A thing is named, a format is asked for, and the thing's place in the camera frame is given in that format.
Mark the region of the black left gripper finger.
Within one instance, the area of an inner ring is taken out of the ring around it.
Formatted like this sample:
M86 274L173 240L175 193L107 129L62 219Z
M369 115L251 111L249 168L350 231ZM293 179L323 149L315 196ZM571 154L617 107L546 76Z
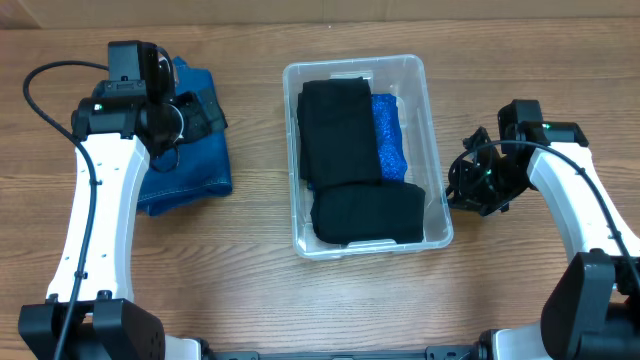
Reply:
M211 131L223 132L228 124L215 91L212 88L204 88L198 92L198 95Z
M193 143L212 133L209 116L197 98L179 100L178 109L184 121L179 143Z

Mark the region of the blue denim cloth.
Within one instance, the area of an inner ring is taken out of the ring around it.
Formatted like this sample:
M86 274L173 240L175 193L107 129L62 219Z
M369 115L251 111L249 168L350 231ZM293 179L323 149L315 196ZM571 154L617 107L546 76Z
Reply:
M177 75L176 94L193 94L204 88L215 91L211 73L192 68L180 57L173 59ZM206 197L221 197L232 192L231 165L223 132L212 132L193 143L174 145L153 159L144 176L137 209L149 216Z

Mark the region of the blue sequin garment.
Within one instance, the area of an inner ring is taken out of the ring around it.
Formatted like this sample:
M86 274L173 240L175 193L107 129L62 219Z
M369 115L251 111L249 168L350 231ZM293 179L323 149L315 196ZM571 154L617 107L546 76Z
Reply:
M397 99L391 94L373 94L371 98L382 177L402 182L408 164L403 152Z

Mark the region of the black cloth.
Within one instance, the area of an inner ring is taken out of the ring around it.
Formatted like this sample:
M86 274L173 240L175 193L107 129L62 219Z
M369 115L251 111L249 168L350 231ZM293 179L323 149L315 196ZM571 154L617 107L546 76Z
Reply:
M303 178L312 189L382 180L366 79L304 83L297 116Z
M423 239L425 191L415 184L349 184L317 193L311 209L321 241L348 245L390 239L398 244Z

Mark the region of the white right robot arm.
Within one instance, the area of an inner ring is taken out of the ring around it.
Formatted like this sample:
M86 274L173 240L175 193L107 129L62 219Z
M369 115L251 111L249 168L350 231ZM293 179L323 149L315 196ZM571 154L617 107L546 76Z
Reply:
M488 330L471 359L636 359L639 238L599 180L580 127L566 122L480 127L451 164L450 207L482 216L504 211L526 189L544 198L569 265L539 320Z

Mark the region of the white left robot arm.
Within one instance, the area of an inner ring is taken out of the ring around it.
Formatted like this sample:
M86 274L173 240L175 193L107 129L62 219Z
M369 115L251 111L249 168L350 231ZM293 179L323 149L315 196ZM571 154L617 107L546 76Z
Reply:
M69 229L46 300L25 305L19 334L39 359L211 359L208 343L166 334L134 302L131 249L138 195L150 158L220 129L210 88L171 100L90 97L72 114L78 144Z

